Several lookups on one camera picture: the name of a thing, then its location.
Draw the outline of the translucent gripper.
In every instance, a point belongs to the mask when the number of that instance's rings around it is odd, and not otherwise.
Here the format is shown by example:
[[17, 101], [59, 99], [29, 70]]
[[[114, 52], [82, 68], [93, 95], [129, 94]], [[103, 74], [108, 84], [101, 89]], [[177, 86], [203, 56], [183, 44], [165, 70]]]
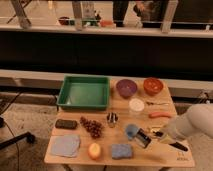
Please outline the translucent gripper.
[[164, 125], [160, 132], [162, 133], [162, 136], [159, 138], [159, 142], [163, 144], [174, 144], [176, 143], [176, 127], [174, 123], [168, 123], [167, 125]]

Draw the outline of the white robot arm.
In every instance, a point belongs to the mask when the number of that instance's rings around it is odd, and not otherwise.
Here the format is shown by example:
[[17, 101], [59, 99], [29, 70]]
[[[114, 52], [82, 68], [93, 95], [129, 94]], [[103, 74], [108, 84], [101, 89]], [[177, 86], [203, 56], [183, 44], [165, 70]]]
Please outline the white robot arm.
[[190, 106], [184, 114], [169, 120], [160, 132], [159, 141], [164, 144], [184, 141], [199, 132], [213, 138], [213, 104]]

